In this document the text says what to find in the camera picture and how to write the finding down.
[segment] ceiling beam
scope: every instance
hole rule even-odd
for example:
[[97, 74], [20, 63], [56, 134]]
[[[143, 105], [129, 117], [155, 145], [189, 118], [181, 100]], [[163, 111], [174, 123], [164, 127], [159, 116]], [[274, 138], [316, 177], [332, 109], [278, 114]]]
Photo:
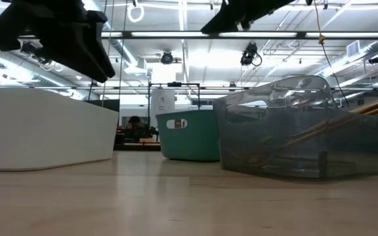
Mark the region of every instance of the ceiling beam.
[[[323, 31], [326, 40], [378, 40], [378, 31]], [[21, 35], [19, 39], [37, 39]], [[109, 35], [102, 34], [102, 39]], [[316, 40], [318, 31], [247, 31], [206, 35], [199, 31], [113, 31], [110, 39], [282, 39]]]

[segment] security camera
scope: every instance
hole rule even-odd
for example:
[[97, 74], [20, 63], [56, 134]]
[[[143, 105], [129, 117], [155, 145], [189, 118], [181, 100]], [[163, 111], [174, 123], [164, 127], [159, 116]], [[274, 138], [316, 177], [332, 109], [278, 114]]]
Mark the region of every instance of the security camera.
[[378, 64], [378, 56], [368, 60], [368, 63], [370, 63], [371, 65]]
[[173, 63], [173, 56], [171, 55], [170, 51], [166, 51], [163, 53], [163, 56], [161, 56], [161, 63], [164, 65], [169, 65]]
[[[230, 88], [234, 88], [234, 87], [237, 87], [237, 86], [236, 86], [236, 83], [235, 83], [235, 82], [230, 82], [229, 87], [230, 87]], [[229, 91], [229, 92], [235, 92], [236, 89], [229, 89], [228, 91]]]
[[[259, 64], [254, 64], [253, 61], [257, 58], [261, 59], [261, 62]], [[262, 64], [262, 57], [257, 53], [257, 46], [256, 43], [249, 43], [246, 47], [246, 49], [243, 51], [243, 54], [240, 59], [240, 64], [242, 66], [260, 66]]]

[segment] ventilation duct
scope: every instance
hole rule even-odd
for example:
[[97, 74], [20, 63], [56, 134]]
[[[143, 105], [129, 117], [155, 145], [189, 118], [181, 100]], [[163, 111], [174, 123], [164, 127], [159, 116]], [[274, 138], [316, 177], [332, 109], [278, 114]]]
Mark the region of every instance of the ventilation duct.
[[[67, 79], [59, 77], [49, 71], [41, 69], [39, 66], [19, 58], [8, 52], [0, 51], [0, 64], [3, 65], [4, 69], [11, 70], [18, 77], [27, 77], [28, 79], [39, 79], [41, 81], [52, 84], [57, 87], [76, 87], [75, 83], [70, 82]], [[83, 97], [88, 97], [88, 91], [78, 90]], [[91, 99], [98, 99], [98, 96], [92, 94]]]
[[331, 76], [333, 72], [337, 73], [343, 69], [352, 66], [354, 62], [368, 60], [378, 55], [378, 41], [359, 41], [348, 46], [347, 52], [334, 59], [331, 59], [332, 69], [326, 62], [318, 70], [313, 71], [310, 75], [319, 75], [323, 78]]

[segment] ceiling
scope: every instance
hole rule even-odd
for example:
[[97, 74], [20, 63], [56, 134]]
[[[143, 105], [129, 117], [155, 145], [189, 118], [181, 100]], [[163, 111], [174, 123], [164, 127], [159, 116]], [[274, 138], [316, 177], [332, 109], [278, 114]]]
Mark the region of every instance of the ceiling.
[[[93, 0], [83, 2], [86, 3], [86, 7], [92, 8], [94, 6], [91, 4], [94, 3], [91, 1]], [[125, 8], [127, 1], [94, 1], [99, 4], [100, 10], [106, 11], [112, 30], [116, 31], [199, 31], [219, 11], [221, 4], [221, 0], [213, 0], [214, 10], [211, 10], [211, 0], [187, 0], [187, 7], [179, 10], [179, 0], [140, 0], [138, 5], [144, 8], [144, 16], [140, 21], [132, 22], [127, 17]], [[321, 2], [319, 20], [321, 26], [324, 26], [323, 31], [378, 31], [378, 0], [328, 0], [327, 10], [323, 10], [324, 1], [317, 0], [317, 2]], [[0, 14], [5, 5], [0, 3]], [[138, 18], [139, 14], [140, 9], [132, 10], [133, 18]], [[317, 31], [316, 11], [314, 8], [305, 7], [304, 0], [299, 0], [298, 3], [294, 1], [290, 6], [257, 20], [251, 30]], [[249, 42], [255, 42], [259, 50], [265, 45], [260, 52], [263, 64], [258, 68], [240, 65], [242, 51]], [[325, 50], [328, 58], [332, 60], [345, 54], [347, 45], [353, 42], [353, 40], [327, 40]], [[120, 75], [124, 82], [123, 86], [147, 85], [148, 76], [133, 75], [124, 71], [121, 73], [121, 69], [125, 69], [126, 66], [121, 66], [120, 54], [109, 46], [108, 40], [104, 40], [103, 44], [116, 70], [116, 76], [111, 78], [106, 86], [118, 86]], [[187, 77], [184, 75], [182, 64], [165, 69], [178, 72], [175, 78], [177, 81], [202, 83], [205, 86], [228, 86], [229, 83], [235, 82], [237, 86], [253, 87], [259, 83], [273, 82], [289, 76], [315, 74], [327, 63], [317, 40], [268, 42], [266, 39], [186, 39], [182, 44], [181, 39], [124, 39], [124, 45], [135, 58], [145, 59], [150, 69], [160, 66], [159, 55], [166, 50], [171, 51], [179, 62], [185, 56]], [[26, 58], [20, 52], [11, 52], [11, 54], [34, 64], [36, 66], [33, 69], [34, 73], [41, 73], [45, 69], [47, 70], [44, 71], [45, 75], [60, 77], [73, 85], [88, 87], [91, 84], [91, 79], [65, 66], [51, 65], [41, 68], [36, 61]], [[364, 66], [363, 60], [359, 60], [337, 71], [337, 75], [342, 83], [375, 69], [378, 69], [378, 65]], [[376, 81], [377, 78], [378, 75], [374, 75], [373, 80]], [[117, 90], [106, 92], [118, 93]], [[124, 94], [136, 92], [143, 93], [139, 90], [123, 91]]]

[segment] metal frame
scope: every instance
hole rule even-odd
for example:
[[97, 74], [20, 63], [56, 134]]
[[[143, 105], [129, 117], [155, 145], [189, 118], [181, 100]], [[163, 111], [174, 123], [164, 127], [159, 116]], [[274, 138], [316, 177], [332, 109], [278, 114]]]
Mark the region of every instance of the metal frame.
[[153, 85], [166, 85], [169, 88], [181, 88], [182, 85], [188, 86], [187, 89], [191, 89], [190, 85], [195, 85], [198, 87], [198, 110], [201, 109], [201, 85], [199, 83], [148, 83], [148, 127], [151, 126], [151, 87]]
[[[139, 35], [135, 36], [134, 33], [155, 33], [157, 35]], [[314, 40], [318, 39], [318, 31], [247, 31], [247, 32], [234, 32], [236, 35], [225, 35], [221, 33], [202, 35], [199, 31], [112, 31], [102, 32], [102, 39], [296, 39], [296, 40]], [[340, 36], [330, 36], [328, 34], [336, 33]], [[351, 34], [361, 33], [364, 35], [353, 36]], [[365, 36], [366, 33], [378, 33], [378, 31], [324, 31], [323, 35], [326, 40], [378, 40], [378, 36]], [[37, 39], [34, 35], [21, 35], [19, 39]]]
[[[199, 83], [189, 83], [189, 84], [184, 84], [182, 85], [199, 85]], [[6, 89], [6, 88], [18, 88], [18, 89], [53, 89], [53, 90], [64, 90], [64, 89], [90, 89], [90, 87], [33, 87], [33, 86], [0, 86], [0, 89]], [[146, 89], [148, 87], [121, 87], [121, 90], [135, 90], [135, 89]], [[200, 93], [201, 90], [247, 90], [247, 89], [252, 89], [254, 87], [201, 87], [200, 85], [198, 86], [198, 94]], [[119, 89], [119, 87], [93, 87], [91, 90], [112, 90], [112, 89]], [[191, 90], [192, 88], [190, 87], [178, 87], [178, 90]], [[339, 87], [333, 87], [331, 90], [340, 90]], [[378, 88], [357, 88], [357, 87], [342, 87], [343, 91], [378, 91]]]

